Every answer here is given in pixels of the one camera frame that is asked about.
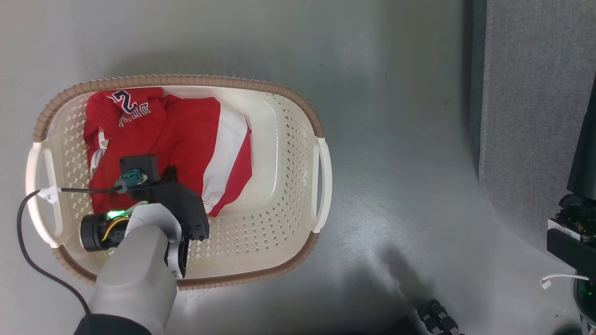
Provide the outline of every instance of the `clothing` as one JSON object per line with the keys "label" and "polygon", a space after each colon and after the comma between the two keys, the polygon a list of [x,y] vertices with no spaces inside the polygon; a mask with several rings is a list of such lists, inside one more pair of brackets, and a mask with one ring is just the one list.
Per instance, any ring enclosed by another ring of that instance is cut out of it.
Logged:
{"label": "clothing", "polygon": [[[206,212],[216,216],[252,176],[246,119],[215,98],[164,97],[161,88],[103,91],[89,99],[86,115],[91,189],[114,186],[120,158],[155,154],[159,174],[175,166],[178,181],[201,194]],[[92,194],[91,200],[95,213],[135,203],[127,194]]]}

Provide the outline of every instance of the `white laundry basket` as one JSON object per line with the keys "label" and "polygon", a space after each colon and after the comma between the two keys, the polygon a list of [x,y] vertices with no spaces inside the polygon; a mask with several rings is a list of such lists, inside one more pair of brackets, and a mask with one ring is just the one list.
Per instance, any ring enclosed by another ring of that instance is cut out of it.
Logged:
{"label": "white laundry basket", "polygon": [[[192,241],[181,290],[229,286],[285,274],[316,245],[331,204],[331,160],[313,108],[285,86],[246,79],[207,76],[142,76],[82,83],[58,94],[39,116],[26,171],[26,192],[39,189],[42,156],[48,179],[58,187],[89,185],[83,141],[85,108],[97,91],[159,86],[181,98],[216,97],[245,115],[252,128],[253,176],[240,197],[210,218],[210,237]],[[317,204],[319,162],[323,180]],[[111,251],[86,252],[79,229],[92,213],[87,194],[59,193],[53,205],[55,227],[29,201],[41,238],[75,277],[93,284]]]}

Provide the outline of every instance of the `black mechanical part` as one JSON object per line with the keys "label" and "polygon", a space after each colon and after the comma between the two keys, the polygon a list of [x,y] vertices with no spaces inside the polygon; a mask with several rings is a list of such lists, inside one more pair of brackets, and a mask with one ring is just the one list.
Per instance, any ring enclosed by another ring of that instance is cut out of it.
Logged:
{"label": "black mechanical part", "polygon": [[151,332],[127,318],[87,314],[81,319],[74,335],[151,335]]}
{"label": "black mechanical part", "polygon": [[108,250],[117,247],[124,239],[126,223],[114,226],[105,241],[101,241],[106,229],[112,223],[106,213],[85,215],[80,223],[80,241],[88,252]]}
{"label": "black mechanical part", "polygon": [[132,156],[120,159],[120,172],[139,169],[147,180],[139,186],[130,187],[128,194],[135,201],[160,203],[167,208],[182,226],[182,232],[191,240],[209,238],[209,221],[203,199],[190,188],[175,181],[175,169],[166,172],[169,181],[160,182],[157,174],[156,156]]}
{"label": "black mechanical part", "polygon": [[430,316],[430,305],[426,304],[426,305],[422,306],[421,308],[418,308],[416,313],[418,314],[420,321],[424,322],[424,320],[426,319],[426,316]]}
{"label": "black mechanical part", "polygon": [[572,193],[564,196],[559,206],[562,209],[552,220],[578,233],[581,242],[593,242],[596,237],[596,201]]}
{"label": "black mechanical part", "polygon": [[[189,244],[190,244],[190,239],[183,234],[182,240],[180,241],[180,245],[178,246],[178,268],[180,269],[180,274],[182,275],[183,278],[186,277],[186,264],[187,264],[187,259],[188,259],[188,245]],[[171,247],[172,247],[172,244],[168,242],[167,248],[166,248],[166,253],[163,256],[163,262],[166,264],[166,266],[168,266],[167,256],[168,256],[168,251]]]}
{"label": "black mechanical part", "polygon": [[596,249],[589,244],[581,243],[557,229],[549,229],[547,251],[588,278],[596,278]]}
{"label": "black mechanical part", "polygon": [[182,235],[182,241],[180,241],[180,245],[178,246],[178,267],[180,268],[180,274],[183,278],[186,277],[186,262],[188,258],[189,244],[190,239]]}
{"label": "black mechanical part", "polygon": [[420,310],[428,312],[432,318],[439,320],[439,328],[446,334],[461,334],[455,320],[447,314],[447,310],[438,300],[430,300],[426,306],[419,309],[419,311]]}
{"label": "black mechanical part", "polygon": [[583,117],[567,189],[584,198],[596,200],[596,78]]}
{"label": "black mechanical part", "polygon": [[423,322],[424,326],[426,327],[426,330],[428,330],[429,332],[435,335],[439,335],[441,333],[441,330],[439,328],[439,322],[435,318],[428,316],[426,319],[423,320]]}

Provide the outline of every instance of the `yellow wire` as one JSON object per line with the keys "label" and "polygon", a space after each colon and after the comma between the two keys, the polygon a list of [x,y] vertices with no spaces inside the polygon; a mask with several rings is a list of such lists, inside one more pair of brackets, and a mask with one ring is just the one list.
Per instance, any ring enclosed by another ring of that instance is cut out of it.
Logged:
{"label": "yellow wire", "polygon": [[102,238],[101,241],[102,242],[105,241],[108,238],[108,235],[110,235],[111,229],[114,228],[115,225],[117,225],[118,223],[120,223],[122,221],[128,221],[128,218],[125,216],[122,216],[121,218],[117,218],[116,220],[112,221],[112,223],[110,223],[108,228],[105,230],[104,238]]}

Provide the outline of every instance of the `cable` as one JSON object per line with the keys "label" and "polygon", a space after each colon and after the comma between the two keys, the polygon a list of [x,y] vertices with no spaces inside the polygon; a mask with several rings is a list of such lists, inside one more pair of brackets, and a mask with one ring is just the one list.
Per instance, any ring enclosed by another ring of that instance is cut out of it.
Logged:
{"label": "cable", "polygon": [[[76,193],[113,193],[119,189],[120,188],[114,187],[113,189],[110,189],[110,190],[87,190],[84,188],[62,188],[60,190],[62,192],[76,192]],[[29,200],[31,200],[31,198],[36,196],[39,193],[39,191],[40,190],[37,190],[37,191],[34,191],[34,192],[28,194],[25,197],[25,199],[23,199],[23,201],[21,202],[21,205],[18,207],[17,237],[18,237],[18,245],[21,248],[23,257],[35,271],[39,272],[40,274],[46,276],[47,278],[49,278],[53,281],[55,281],[56,283],[59,283],[60,285],[65,287],[68,291],[71,291],[77,297],[77,299],[79,299],[80,304],[83,305],[85,314],[87,314],[87,315],[91,314],[91,310],[89,309],[89,306],[87,305],[87,302],[85,301],[83,296],[81,296],[80,293],[74,287],[72,287],[70,284],[66,283],[65,281],[56,277],[55,275],[50,274],[49,272],[47,272],[46,270],[40,268],[37,264],[35,264],[33,262],[33,260],[31,259],[31,257],[29,256],[27,249],[25,248],[25,241],[23,239],[23,211],[25,210],[25,206],[27,206],[27,202],[29,202]]]}
{"label": "cable", "polygon": [[546,277],[542,277],[542,279],[540,280],[540,285],[542,285],[542,288],[546,290],[548,287],[550,287],[550,285],[552,285],[550,279],[558,278],[558,277],[575,278],[575,279],[580,279],[580,280],[590,280],[590,278],[588,278],[584,275],[552,274],[552,275],[547,275]]}
{"label": "cable", "polygon": [[90,193],[90,194],[101,194],[101,193],[114,193],[121,189],[120,187],[113,187],[107,190],[89,190],[87,188],[59,188],[60,192],[73,192],[73,193]]}
{"label": "cable", "polygon": [[125,216],[122,216],[120,218],[115,219],[114,221],[112,221],[112,223],[110,223],[110,225],[108,226],[108,228],[105,230],[105,234],[104,237],[101,239],[101,241],[105,241],[108,238],[108,235],[110,235],[110,231],[112,228],[114,228],[115,225],[117,225],[119,222],[122,221],[128,221],[129,219]]}

